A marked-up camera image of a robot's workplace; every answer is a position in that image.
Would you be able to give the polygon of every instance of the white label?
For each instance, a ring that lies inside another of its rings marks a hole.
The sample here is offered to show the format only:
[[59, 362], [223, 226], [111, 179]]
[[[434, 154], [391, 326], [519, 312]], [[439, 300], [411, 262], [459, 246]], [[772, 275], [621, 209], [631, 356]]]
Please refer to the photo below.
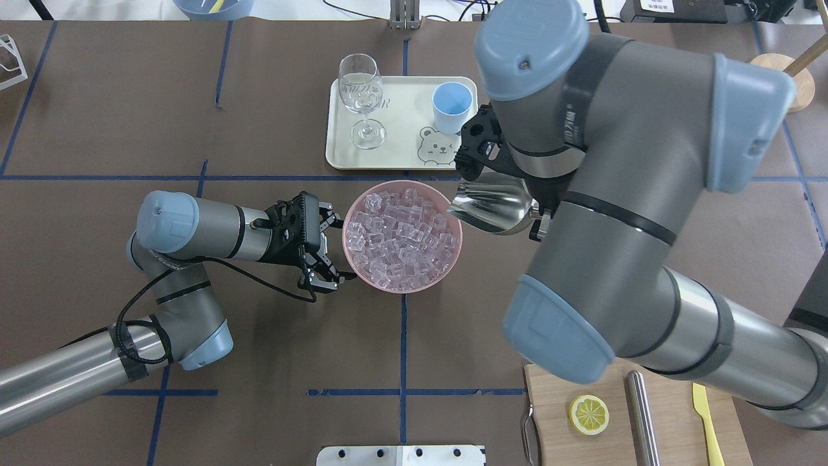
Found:
[[641, 0], [641, 8], [650, 12], [676, 12], [672, 7], [672, 0]]

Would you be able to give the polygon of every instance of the wine glass base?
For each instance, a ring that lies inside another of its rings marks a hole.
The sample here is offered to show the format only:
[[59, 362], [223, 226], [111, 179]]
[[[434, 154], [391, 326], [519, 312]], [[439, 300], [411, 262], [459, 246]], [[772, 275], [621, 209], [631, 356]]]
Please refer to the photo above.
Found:
[[385, 127], [375, 119], [360, 120], [351, 129], [351, 141], [363, 150], [378, 148], [385, 141]]

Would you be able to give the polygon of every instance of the cartoon bear face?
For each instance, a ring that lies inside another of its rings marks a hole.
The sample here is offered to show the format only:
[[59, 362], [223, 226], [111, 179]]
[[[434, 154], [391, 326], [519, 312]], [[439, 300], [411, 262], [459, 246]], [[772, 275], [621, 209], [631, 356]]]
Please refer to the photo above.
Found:
[[423, 165], [451, 165], [457, 154], [459, 138], [456, 134], [444, 134], [431, 126], [420, 130], [420, 148], [416, 155], [423, 161]]

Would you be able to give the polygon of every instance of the gray robot arm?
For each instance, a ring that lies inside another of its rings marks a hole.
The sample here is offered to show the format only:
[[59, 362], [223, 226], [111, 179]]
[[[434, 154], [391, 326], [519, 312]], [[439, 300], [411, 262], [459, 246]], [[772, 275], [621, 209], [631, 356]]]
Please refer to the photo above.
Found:
[[570, 0], [503, 2], [475, 53], [492, 102], [464, 126], [456, 166], [468, 180], [483, 166], [522, 177], [554, 213], [504, 319], [509, 342], [570, 381], [596, 381], [623, 357], [786, 424], [826, 427], [818, 278], [798, 314], [813, 325], [780, 328], [664, 267], [702, 190], [737, 192], [752, 177], [791, 80], [590, 36]]
[[[112, 325], [0, 371], [0, 436], [140, 380], [170, 362], [194, 370], [227, 355], [233, 339], [203, 260], [294, 265], [302, 270], [300, 288], [336, 290], [346, 273], [327, 258], [324, 230], [329, 226], [341, 227], [332, 206], [306, 192], [266, 211], [185, 193], [150, 193], [127, 256], [151, 284], [156, 282], [152, 292], [158, 311], [131, 321], [120, 334]], [[161, 330], [135, 322], [154, 322]]]

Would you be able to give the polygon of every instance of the blue cup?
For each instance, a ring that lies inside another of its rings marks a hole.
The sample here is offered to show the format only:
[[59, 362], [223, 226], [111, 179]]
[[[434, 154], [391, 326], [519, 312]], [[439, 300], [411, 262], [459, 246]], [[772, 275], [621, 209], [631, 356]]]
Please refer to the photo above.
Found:
[[172, 2], [191, 20], [232, 21], [250, 15], [253, 0], [224, 0], [224, 5], [215, 13], [209, 12], [215, 0], [172, 0]]
[[469, 117], [472, 101], [471, 90], [459, 82], [438, 85], [431, 95], [437, 130], [444, 134], [457, 134]]

